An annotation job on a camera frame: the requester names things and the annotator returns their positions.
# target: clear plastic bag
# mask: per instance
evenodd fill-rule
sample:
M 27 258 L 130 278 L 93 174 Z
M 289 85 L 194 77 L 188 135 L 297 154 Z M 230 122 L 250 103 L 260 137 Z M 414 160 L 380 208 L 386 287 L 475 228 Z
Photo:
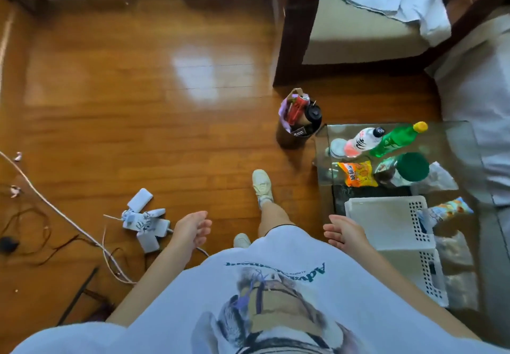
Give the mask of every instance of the clear plastic bag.
M 458 184 L 448 171 L 443 169 L 438 162 L 430 164 L 428 176 L 411 185 L 414 195 L 421 195 L 438 190 L 458 190 Z
M 445 284 L 449 309 L 478 311 L 478 284 L 474 272 L 445 276 Z
M 436 249 L 441 260 L 454 264 L 473 265 L 473 256 L 469 252 L 468 243 L 462 232 L 458 231 L 453 237 L 436 236 Z

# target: green bottle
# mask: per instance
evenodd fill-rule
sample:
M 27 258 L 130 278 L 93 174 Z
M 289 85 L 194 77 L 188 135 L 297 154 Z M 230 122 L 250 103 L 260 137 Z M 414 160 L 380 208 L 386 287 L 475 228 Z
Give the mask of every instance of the green bottle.
M 397 127 L 382 137 L 383 139 L 377 147 L 370 151 L 370 155 L 380 158 L 389 152 L 407 146 L 416 139 L 419 133 L 425 132 L 427 129 L 428 125 L 425 122 L 418 122 L 412 126 Z

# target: hand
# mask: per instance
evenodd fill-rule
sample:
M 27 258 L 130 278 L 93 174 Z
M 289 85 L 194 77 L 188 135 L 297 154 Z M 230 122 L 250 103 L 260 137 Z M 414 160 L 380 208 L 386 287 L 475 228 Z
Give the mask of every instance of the hand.
M 211 233 L 213 222 L 207 220 L 207 212 L 195 212 L 183 217 L 175 224 L 172 239 L 169 245 L 185 248 L 191 257 L 193 249 L 202 246 Z
M 329 244 L 344 251 L 353 259 L 367 248 L 372 249 L 365 231 L 354 220 L 337 215 L 330 215 L 329 220 L 331 223 L 322 227 Z

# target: red soda can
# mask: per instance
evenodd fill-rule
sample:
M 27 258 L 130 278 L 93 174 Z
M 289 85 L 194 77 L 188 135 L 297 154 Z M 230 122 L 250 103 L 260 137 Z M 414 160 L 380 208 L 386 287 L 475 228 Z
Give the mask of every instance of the red soda can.
M 291 126 L 295 125 L 299 120 L 301 115 L 304 113 L 304 110 L 310 103 L 310 98 L 308 95 L 298 95 L 294 99 L 292 99 L 292 104 L 289 107 L 289 112 L 287 112 L 286 122 Z

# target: white sneaker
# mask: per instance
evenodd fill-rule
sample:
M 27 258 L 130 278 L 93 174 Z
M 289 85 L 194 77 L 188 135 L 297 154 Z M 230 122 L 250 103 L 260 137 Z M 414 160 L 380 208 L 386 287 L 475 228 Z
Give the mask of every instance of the white sneaker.
M 239 235 L 233 238 L 233 247 L 234 248 L 247 248 L 252 244 L 250 239 L 244 233 L 239 233 Z
M 253 188 L 258 199 L 258 207 L 261 207 L 262 201 L 266 199 L 274 202 L 273 193 L 271 192 L 271 179 L 264 170 L 255 170 L 252 174 Z

